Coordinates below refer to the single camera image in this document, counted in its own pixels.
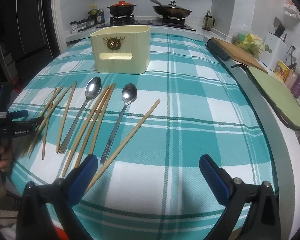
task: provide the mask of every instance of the green cutting board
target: green cutting board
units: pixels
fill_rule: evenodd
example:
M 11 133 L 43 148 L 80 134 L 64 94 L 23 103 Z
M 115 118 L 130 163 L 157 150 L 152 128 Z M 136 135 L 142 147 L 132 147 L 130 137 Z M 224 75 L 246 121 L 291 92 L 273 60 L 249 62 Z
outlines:
M 283 119 L 300 130 L 300 106 L 290 90 L 279 80 L 255 67 L 248 68 L 259 87 L 268 95 Z

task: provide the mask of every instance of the power cord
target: power cord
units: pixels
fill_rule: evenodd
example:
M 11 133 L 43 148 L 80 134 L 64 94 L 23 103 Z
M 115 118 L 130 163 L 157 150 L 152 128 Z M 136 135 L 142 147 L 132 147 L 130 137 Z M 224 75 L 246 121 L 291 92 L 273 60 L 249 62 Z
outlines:
M 284 62 L 285 64 L 287 63 L 288 53 L 289 53 L 289 50 L 290 50 L 291 48 L 293 49 L 293 51 L 296 50 L 296 47 L 295 47 L 295 46 L 293 46 L 293 45 L 290 46 L 290 48 L 289 48 L 288 51 L 287 51 L 286 60 L 285 60 L 285 62 Z

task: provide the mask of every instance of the refrigerator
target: refrigerator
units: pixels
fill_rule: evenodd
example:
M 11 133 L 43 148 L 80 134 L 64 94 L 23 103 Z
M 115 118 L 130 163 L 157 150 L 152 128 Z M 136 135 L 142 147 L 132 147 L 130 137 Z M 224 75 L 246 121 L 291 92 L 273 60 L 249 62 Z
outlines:
M 0 59 L 8 80 L 25 87 L 60 54 L 51 0 L 6 0 L 0 9 Z

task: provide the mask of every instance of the tablecloth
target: tablecloth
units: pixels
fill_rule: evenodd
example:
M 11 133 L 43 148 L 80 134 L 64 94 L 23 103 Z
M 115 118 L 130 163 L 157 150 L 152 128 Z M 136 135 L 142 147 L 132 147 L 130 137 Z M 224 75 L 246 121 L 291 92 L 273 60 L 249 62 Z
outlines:
M 10 108 L 27 109 L 28 119 L 36 117 L 55 87 L 78 81 L 64 138 L 85 100 L 87 82 L 94 76 L 102 79 L 103 87 L 115 82 L 94 150 L 99 158 L 123 107 L 121 91 L 127 83 L 136 85 L 138 98 L 127 108 L 110 154 L 161 99 L 115 162 L 73 207 L 93 238 L 203 239 L 224 210 L 200 173 L 198 162 L 203 154 L 209 154 L 218 166 L 245 183 L 276 181 L 267 138 L 248 98 L 202 41 L 153 33 L 150 63 L 141 75 L 97 73 L 94 65 L 90 40 L 79 41 L 48 64 Z M 50 118 L 45 160 L 40 140 L 30 158 L 16 159 L 11 180 L 19 192 L 28 181 L 47 184 L 61 176 L 69 151 L 56 154 L 55 144 L 69 93 Z M 93 102 L 83 111 L 74 134 Z M 22 150 L 23 141 L 15 142 L 16 154 Z M 52 219 L 58 221 L 53 208 L 48 208 Z M 248 209 L 245 205 L 236 227 L 243 224 Z

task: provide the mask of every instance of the orange lid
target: orange lid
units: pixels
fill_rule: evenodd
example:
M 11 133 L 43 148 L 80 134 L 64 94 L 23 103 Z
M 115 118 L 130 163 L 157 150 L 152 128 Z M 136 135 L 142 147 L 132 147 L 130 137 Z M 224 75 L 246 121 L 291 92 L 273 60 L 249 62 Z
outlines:
M 112 6 L 118 6 L 118 5 L 133 5 L 132 3 L 126 3 L 126 1 L 119 1 L 116 4 L 113 4 Z

